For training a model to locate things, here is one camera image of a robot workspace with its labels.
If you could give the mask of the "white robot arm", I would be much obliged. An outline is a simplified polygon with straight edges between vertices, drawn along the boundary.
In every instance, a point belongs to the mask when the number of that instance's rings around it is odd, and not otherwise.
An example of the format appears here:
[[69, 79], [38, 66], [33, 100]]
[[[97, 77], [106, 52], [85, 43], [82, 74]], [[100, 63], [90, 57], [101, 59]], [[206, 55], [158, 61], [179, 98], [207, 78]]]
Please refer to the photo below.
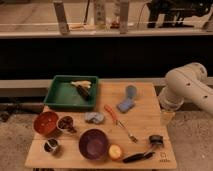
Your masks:
[[204, 83], [206, 79], [206, 68], [197, 62], [170, 70], [165, 75], [166, 86], [158, 95], [161, 107], [176, 111], [188, 99], [213, 116], [213, 89]]

